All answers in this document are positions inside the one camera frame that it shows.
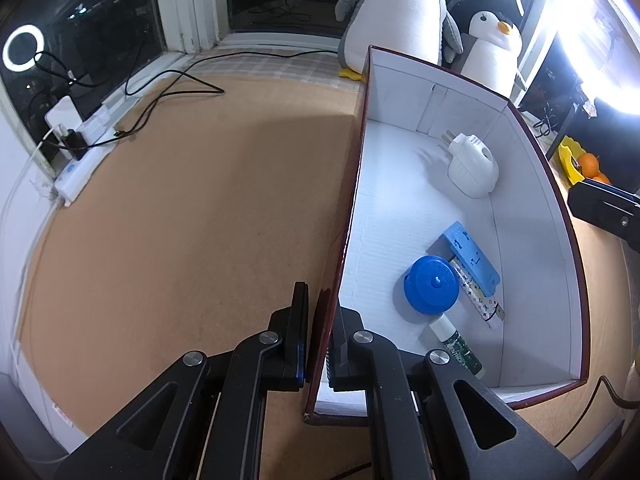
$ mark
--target metal bolt head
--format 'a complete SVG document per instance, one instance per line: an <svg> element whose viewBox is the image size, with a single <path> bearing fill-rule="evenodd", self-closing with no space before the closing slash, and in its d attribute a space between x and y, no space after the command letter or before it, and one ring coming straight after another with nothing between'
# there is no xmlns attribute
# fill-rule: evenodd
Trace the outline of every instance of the metal bolt head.
<svg viewBox="0 0 640 480"><path fill-rule="evenodd" d="M445 365L449 362L449 354L444 350L435 349L429 352L429 359L435 365Z"/></svg>
<svg viewBox="0 0 640 480"><path fill-rule="evenodd" d="M259 339L263 345L272 345L278 342L278 333L273 330L265 330L260 334Z"/></svg>
<svg viewBox="0 0 640 480"><path fill-rule="evenodd" d="M353 334L353 339L356 343L371 343L373 341L373 334L366 330L358 330Z"/></svg>
<svg viewBox="0 0 640 480"><path fill-rule="evenodd" d="M197 366L203 361L204 355L202 355L202 352L198 352L197 350L187 352L182 358L182 362L187 366Z"/></svg>

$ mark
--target yellow bowl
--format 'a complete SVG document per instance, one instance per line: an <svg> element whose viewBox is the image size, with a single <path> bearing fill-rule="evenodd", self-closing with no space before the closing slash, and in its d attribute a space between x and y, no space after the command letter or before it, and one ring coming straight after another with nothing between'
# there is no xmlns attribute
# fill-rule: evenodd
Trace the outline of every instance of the yellow bowl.
<svg viewBox="0 0 640 480"><path fill-rule="evenodd" d="M574 168L571 158L573 157L575 160L578 160L578 157L585 153L582 146L571 137L565 136L562 142L560 142L560 146L558 146L558 157L572 186L583 181L584 177L580 171Z"/></svg>

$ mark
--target green tube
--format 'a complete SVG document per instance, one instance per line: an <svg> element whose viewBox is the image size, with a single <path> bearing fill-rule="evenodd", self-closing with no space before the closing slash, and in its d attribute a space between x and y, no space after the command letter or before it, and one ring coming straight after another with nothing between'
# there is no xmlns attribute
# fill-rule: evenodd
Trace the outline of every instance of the green tube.
<svg viewBox="0 0 640 480"><path fill-rule="evenodd" d="M456 327L453 326L453 323L449 321L447 316L440 314L429 323L429 327L431 327L431 330L433 330L433 333L439 341L449 350L449 353L453 355L463 367L478 379L484 376L482 363L471 351L471 348L469 348L466 341L460 335L460 332L456 330Z"/></svg>

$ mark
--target tan surface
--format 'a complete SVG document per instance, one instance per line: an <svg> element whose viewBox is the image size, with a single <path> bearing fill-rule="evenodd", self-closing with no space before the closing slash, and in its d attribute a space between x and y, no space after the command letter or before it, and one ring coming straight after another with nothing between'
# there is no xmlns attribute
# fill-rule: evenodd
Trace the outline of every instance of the tan surface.
<svg viewBox="0 0 640 480"><path fill-rule="evenodd" d="M295 280L310 284L316 303L355 94L288 80L216 84L227 95L159 106L56 215L34 260L23 348L89 434L175 356L226 351L262 329ZM601 373L623 391L632 359L619 240L574 225L591 307L591 379L519 412L552 442ZM294 394L270 395L264 478L328 478L367 459L366 430L304 426L300 411ZM562 450L574 455L615 413L603 390Z"/></svg>
<svg viewBox="0 0 640 480"><path fill-rule="evenodd" d="M560 175L557 156L552 160L556 180L566 195L568 181ZM518 413L554 444L572 427L587 405L598 377L606 375L616 391L625 389L635 355L631 341L631 306L628 276L620 239L582 220L573 219L587 281L591 321L589 381L563 396ZM618 409L604 386L587 415L561 446L572 457L583 450L615 418Z"/></svg>

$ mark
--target gray penguin plush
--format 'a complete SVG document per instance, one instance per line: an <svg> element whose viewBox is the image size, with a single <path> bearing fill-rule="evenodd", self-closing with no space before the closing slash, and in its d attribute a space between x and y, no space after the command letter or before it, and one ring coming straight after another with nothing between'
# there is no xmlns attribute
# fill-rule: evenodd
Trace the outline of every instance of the gray penguin plush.
<svg viewBox="0 0 640 480"><path fill-rule="evenodd" d="M338 47L340 75L358 79L369 45L441 64L462 54L462 40L445 0L338 0L336 20L350 19ZM442 39L448 45L444 52Z"/></svg>

